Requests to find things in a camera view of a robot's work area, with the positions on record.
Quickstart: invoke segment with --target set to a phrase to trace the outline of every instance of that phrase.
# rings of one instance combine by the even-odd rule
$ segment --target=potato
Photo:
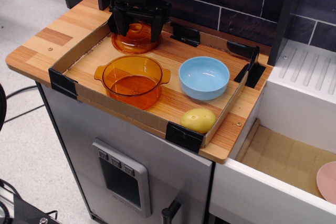
[[[181,117],[180,125],[201,134],[207,133],[216,122],[215,114],[208,109],[193,109]]]

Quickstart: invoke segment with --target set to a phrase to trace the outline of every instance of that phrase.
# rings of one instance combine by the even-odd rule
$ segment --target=black handle
[[[181,204],[174,200],[168,208],[164,208],[161,211],[162,224],[172,224],[172,220],[179,210]]]

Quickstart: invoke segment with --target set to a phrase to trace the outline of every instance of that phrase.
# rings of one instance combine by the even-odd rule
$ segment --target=orange glass lid
[[[126,36],[112,35],[112,44],[124,54],[144,54],[155,49],[162,41],[162,36],[156,42],[151,42],[151,26],[145,23],[130,24]]]

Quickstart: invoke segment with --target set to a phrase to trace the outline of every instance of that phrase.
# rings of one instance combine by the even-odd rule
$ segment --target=floor
[[[0,0],[0,83],[7,95],[35,85],[8,69],[5,58],[18,46],[68,11],[65,0]],[[37,89],[8,99],[9,120],[43,104]],[[58,210],[57,220],[90,219],[45,107],[4,124],[0,132],[0,178],[43,212]]]

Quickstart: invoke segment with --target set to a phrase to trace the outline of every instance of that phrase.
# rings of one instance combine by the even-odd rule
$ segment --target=orange glass pot
[[[160,85],[168,83],[171,74],[156,60],[137,55],[119,57],[99,66],[94,75],[108,96],[145,110],[159,99]]]

